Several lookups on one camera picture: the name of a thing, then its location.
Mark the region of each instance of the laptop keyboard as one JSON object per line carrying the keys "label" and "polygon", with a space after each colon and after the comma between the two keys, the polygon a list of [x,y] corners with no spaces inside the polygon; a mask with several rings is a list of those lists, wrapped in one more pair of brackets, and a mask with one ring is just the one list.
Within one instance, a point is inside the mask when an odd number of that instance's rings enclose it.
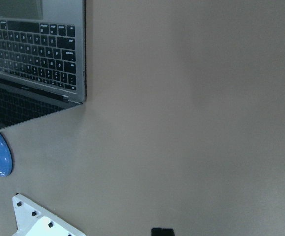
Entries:
{"label": "laptop keyboard", "polygon": [[0,71],[77,90],[74,25],[0,21]]}
{"label": "laptop keyboard", "polygon": [[0,88],[0,123],[7,126],[41,117],[63,108]]}

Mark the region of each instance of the silver laptop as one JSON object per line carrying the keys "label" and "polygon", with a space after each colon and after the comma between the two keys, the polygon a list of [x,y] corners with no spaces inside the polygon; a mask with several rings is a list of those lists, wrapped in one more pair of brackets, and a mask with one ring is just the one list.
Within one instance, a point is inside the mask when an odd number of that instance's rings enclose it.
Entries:
{"label": "silver laptop", "polygon": [[0,0],[2,81],[81,104],[85,59],[84,0]]}

